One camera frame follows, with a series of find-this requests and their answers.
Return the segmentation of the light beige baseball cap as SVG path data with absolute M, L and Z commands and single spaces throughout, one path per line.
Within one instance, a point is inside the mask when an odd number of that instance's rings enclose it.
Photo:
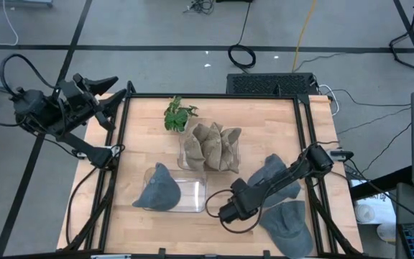
M 183 143 L 186 163 L 194 171 L 203 171 L 205 158 L 201 149 L 201 142 L 206 137 L 206 126 L 197 123 L 188 130 Z

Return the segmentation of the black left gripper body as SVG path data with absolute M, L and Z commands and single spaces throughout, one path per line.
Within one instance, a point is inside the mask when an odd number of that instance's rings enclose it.
M 105 117 L 100 101 L 93 95 L 84 82 L 85 77 L 76 73 L 72 81 L 63 81 L 59 84 L 65 101 L 57 101 L 60 116 L 55 123 L 55 132 L 70 132 L 78 125 L 83 124 L 91 117 L 95 117 L 106 130 L 113 130 L 115 126 Z

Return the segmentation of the gray-blue baseball cap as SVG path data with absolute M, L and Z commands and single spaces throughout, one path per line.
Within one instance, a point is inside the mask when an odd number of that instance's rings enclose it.
M 289 201 L 268 209 L 259 221 L 277 249 L 292 259 L 304 258 L 313 250 L 313 239 L 305 222 L 305 202 Z
M 132 206 L 165 212 L 176 207 L 180 198 L 180 187 L 168 168 L 162 163 L 156 163 L 155 172 Z
M 253 186 L 261 181 L 269 180 L 286 168 L 287 166 L 283 163 L 281 158 L 273 153 L 265 158 L 264 165 L 247 180 L 247 184 L 249 186 Z M 264 201 L 263 207 L 272 207 L 285 199 L 296 199 L 300 193 L 300 190 L 300 184 L 295 181 L 285 188 L 280 189 L 273 195 L 267 197 Z

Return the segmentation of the white round cup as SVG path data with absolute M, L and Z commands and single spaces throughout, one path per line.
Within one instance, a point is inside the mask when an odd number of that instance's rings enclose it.
M 369 224 L 375 218 L 374 210 L 371 206 L 366 204 L 357 204 L 354 207 L 356 220 L 360 224 Z
M 377 227 L 378 237 L 385 242 L 396 242 L 396 224 L 393 222 L 382 223 Z

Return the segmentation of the black webcam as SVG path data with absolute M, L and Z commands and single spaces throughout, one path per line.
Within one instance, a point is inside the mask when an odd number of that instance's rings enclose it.
M 329 152 L 329 155 L 333 161 L 339 162 L 345 162 L 354 156 L 352 151 L 345 150 L 332 150 Z

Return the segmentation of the green plant in white pot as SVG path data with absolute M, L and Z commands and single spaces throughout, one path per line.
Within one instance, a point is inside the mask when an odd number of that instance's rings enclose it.
M 188 125 L 188 120 L 198 116 L 196 114 L 198 107 L 182 106 L 181 100 L 181 96 L 174 96 L 164 112 L 164 126 L 167 131 L 183 133 Z

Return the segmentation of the clear plastic bin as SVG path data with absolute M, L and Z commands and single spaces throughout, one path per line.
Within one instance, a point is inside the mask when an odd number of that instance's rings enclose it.
M 185 136 L 187 135 L 188 131 L 183 133 L 180 136 L 180 151 L 179 151 L 179 157 L 178 157 L 178 166 L 182 169 L 186 169 L 186 170 L 190 170 L 193 171 L 192 169 L 189 168 L 188 164 L 186 163 L 186 158 L 185 158 L 185 153 L 184 153 L 184 148 L 183 148 L 183 143 L 185 140 Z M 235 148 L 235 152 L 237 152 L 237 161 L 240 164 L 240 157 L 239 157 L 239 140 L 237 140 L 236 143 L 233 144 L 233 147 Z M 216 171 L 212 168 L 209 168 L 205 163 L 204 163 L 204 170 L 203 171 Z
M 154 172 L 155 168 L 150 168 L 145 173 L 143 189 L 147 185 L 148 180 L 152 177 Z M 206 202 L 206 174 L 204 172 L 184 170 L 169 170 L 169 172 L 180 187 L 181 198 L 176 207 L 166 212 L 202 212 L 204 210 Z

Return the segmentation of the black keyboard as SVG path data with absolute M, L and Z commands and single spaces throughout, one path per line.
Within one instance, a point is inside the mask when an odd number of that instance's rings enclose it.
M 226 77 L 228 94 L 318 95 L 312 73 L 234 73 Z

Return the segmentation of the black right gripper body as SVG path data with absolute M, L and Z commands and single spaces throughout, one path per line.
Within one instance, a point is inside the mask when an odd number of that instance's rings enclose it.
M 234 220 L 247 220 L 246 215 L 240 212 L 237 209 L 235 203 L 232 201 L 219 209 L 218 217 L 222 222 L 225 222 L 227 224 L 233 222 Z

